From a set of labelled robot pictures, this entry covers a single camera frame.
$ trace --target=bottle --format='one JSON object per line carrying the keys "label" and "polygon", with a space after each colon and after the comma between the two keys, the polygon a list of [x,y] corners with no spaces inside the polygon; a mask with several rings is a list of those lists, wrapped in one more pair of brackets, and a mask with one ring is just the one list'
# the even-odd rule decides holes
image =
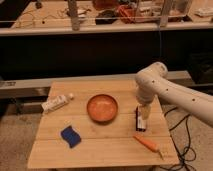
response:
{"label": "bottle", "polygon": [[118,0],[93,0],[93,6],[96,10],[105,10],[117,7]]}
{"label": "bottle", "polygon": [[41,106],[44,109],[44,113],[49,113],[68,104],[73,98],[74,95],[72,93],[68,95],[59,95],[54,99],[50,99],[47,102],[42,103]]}

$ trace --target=orange bowl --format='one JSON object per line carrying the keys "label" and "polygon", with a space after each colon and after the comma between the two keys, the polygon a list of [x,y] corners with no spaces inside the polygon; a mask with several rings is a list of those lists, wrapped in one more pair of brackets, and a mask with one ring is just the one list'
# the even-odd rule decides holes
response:
{"label": "orange bowl", "polygon": [[117,115],[118,104],[112,96],[99,94],[88,101],[87,112],[94,121],[108,122]]}

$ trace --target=carrot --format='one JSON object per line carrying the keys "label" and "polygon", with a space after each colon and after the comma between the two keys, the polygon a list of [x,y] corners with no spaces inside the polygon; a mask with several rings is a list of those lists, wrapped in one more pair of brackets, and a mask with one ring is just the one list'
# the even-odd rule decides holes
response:
{"label": "carrot", "polygon": [[153,151],[153,152],[159,151],[159,148],[155,142],[148,140],[148,139],[144,138],[142,135],[137,134],[137,133],[134,134],[133,137],[135,139],[137,139],[141,144],[146,146],[148,149],[150,149],[151,151]]}

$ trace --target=small bottle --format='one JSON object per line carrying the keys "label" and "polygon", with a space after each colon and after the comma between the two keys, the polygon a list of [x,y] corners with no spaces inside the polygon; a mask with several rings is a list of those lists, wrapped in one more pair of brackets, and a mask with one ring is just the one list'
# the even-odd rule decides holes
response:
{"label": "small bottle", "polygon": [[73,98],[74,96],[72,93],[68,95],[59,95],[54,99],[50,99],[47,102],[42,103],[41,106],[44,109],[44,113],[49,113],[68,104]]}

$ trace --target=toy carrot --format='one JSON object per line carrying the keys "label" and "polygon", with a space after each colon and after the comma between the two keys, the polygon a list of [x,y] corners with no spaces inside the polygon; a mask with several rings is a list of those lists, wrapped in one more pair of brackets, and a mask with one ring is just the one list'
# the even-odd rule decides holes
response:
{"label": "toy carrot", "polygon": [[143,144],[144,146],[146,146],[148,149],[150,149],[152,152],[159,153],[160,156],[161,156],[161,158],[163,159],[163,155],[161,154],[160,149],[159,149],[158,145],[155,142],[153,142],[153,141],[151,141],[149,139],[144,138],[142,135],[140,135],[138,133],[135,133],[133,135],[133,137],[136,140],[138,140],[141,144]]}

